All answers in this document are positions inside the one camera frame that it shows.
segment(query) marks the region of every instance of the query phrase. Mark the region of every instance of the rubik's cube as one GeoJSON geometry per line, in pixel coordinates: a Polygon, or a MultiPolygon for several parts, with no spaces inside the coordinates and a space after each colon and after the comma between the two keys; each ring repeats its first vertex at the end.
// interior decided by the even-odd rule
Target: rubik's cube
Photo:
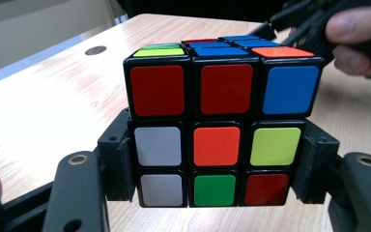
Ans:
{"type": "Polygon", "coordinates": [[[142,207],[285,204],[324,60],[254,36],[148,44],[124,62],[142,207]]]}

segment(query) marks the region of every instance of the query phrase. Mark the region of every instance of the light wood tabletop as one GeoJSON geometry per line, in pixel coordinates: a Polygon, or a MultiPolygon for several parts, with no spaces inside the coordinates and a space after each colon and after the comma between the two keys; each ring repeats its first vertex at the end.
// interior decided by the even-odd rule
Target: light wood tabletop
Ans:
{"type": "MultiPolygon", "coordinates": [[[[2,202],[53,181],[58,162],[93,151],[128,106],[123,60],[144,44],[244,35],[258,23],[142,14],[0,81],[2,202]],[[95,46],[107,49],[85,55],[95,46]]],[[[286,36],[282,33],[277,40],[286,36]]],[[[325,67],[309,120],[338,139],[339,154],[371,154],[371,80],[325,67]]],[[[328,202],[285,206],[144,209],[109,202],[112,231],[331,231],[328,202]]]]}

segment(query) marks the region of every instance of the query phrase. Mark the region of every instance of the gray floor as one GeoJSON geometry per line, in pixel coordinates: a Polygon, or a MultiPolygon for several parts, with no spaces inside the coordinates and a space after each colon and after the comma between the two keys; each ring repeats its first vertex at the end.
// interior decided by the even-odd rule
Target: gray floor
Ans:
{"type": "MultiPolygon", "coordinates": [[[[116,18],[116,24],[121,23],[122,21],[127,20],[127,16],[123,15],[119,18],[116,18]]],[[[15,74],[17,72],[20,72],[30,66],[33,66],[65,49],[68,49],[69,47],[79,44],[82,42],[82,39],[80,36],[76,36],[73,38],[68,39],[67,41],[64,41],[62,43],[56,44],[53,47],[50,47],[48,49],[45,49],[41,52],[38,52],[32,56],[29,56],[25,59],[19,60],[13,64],[10,64],[9,66],[0,69],[0,80],[15,74]]]]}

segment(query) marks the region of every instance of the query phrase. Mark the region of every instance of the table surface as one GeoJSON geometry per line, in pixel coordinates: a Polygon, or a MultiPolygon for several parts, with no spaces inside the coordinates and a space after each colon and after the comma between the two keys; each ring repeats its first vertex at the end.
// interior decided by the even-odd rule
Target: table surface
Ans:
{"type": "MultiPolygon", "coordinates": [[[[53,181],[58,162],[93,151],[128,106],[123,60],[144,44],[244,35],[258,23],[142,14],[0,81],[3,203],[53,181]],[[107,49],[85,55],[94,46],[107,49]]],[[[278,36],[277,41],[286,37],[278,36]]],[[[309,120],[337,138],[339,154],[371,154],[371,80],[325,67],[309,120]]],[[[112,231],[331,231],[328,201],[285,206],[143,209],[109,202],[112,231]]]]}

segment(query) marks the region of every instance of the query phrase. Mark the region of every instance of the cube front face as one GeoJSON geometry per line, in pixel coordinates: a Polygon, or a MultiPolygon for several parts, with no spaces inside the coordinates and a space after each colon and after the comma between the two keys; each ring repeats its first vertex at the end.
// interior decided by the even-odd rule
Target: cube front face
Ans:
{"type": "Polygon", "coordinates": [[[140,205],[285,204],[322,67],[253,36],[133,53],[124,68],[140,205]]]}

